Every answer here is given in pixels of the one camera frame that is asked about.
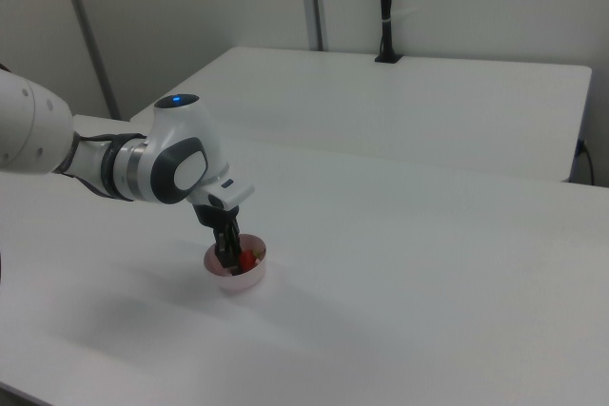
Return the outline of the gripper block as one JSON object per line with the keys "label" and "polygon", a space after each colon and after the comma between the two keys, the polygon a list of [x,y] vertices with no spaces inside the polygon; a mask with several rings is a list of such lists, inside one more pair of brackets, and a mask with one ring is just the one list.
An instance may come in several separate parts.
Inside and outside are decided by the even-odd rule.
{"label": "gripper block", "polygon": [[242,253],[237,206],[254,190],[253,184],[238,179],[227,166],[221,174],[203,178],[187,196],[199,223],[212,229],[216,258],[230,274],[238,273]]}

